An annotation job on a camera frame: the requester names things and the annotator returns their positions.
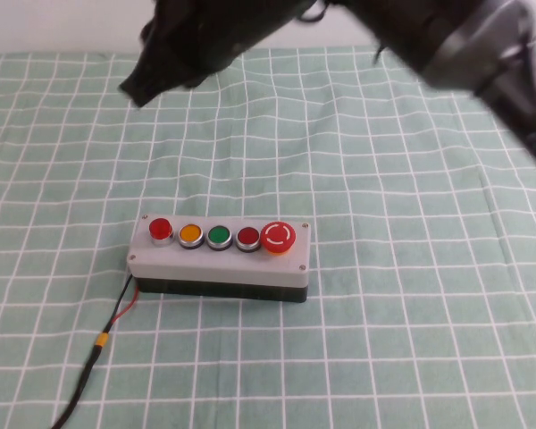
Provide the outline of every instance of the red wire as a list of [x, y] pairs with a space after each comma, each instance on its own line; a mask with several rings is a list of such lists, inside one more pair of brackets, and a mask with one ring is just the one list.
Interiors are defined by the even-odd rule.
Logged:
[[139, 289], [136, 287], [135, 288], [135, 294], [133, 295], [133, 299], [116, 317], [113, 318], [113, 320], [111, 321], [112, 324], [117, 322], [117, 319], [119, 319], [122, 315], [127, 313], [129, 310], [131, 310], [131, 307], [133, 307], [133, 305], [137, 301], [138, 296], [139, 296]]

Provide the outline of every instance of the push button box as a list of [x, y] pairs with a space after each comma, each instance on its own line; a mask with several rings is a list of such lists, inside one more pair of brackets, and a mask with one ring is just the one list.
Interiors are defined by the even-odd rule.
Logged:
[[127, 262], [145, 293], [303, 302], [310, 238], [307, 223], [148, 214]]

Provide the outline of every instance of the green checkered tablecloth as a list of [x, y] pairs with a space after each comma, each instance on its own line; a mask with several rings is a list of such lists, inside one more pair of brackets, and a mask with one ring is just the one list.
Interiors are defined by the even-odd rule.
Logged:
[[136, 110], [136, 59], [0, 57], [0, 429], [61, 413], [148, 212], [310, 222], [308, 301], [143, 295], [68, 428], [536, 428], [536, 163], [480, 104], [347, 47]]

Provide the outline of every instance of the emergency stop button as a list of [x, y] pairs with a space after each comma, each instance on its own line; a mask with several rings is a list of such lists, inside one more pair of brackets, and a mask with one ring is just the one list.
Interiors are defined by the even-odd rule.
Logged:
[[285, 222], [272, 222], [262, 229], [260, 241], [270, 253], [281, 255], [290, 250], [296, 242], [296, 232]]

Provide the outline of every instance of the red button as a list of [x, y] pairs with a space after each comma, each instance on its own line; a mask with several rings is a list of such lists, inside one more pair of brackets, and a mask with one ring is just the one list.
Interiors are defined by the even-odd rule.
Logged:
[[260, 232], [250, 226], [242, 228], [236, 237], [236, 245], [243, 252], [257, 251], [260, 248]]
[[260, 235], [262, 245], [271, 253], [286, 253], [296, 241], [294, 228], [284, 222], [268, 223]]
[[166, 219], [155, 219], [149, 224], [149, 233], [156, 245], [165, 245], [172, 240], [172, 226]]

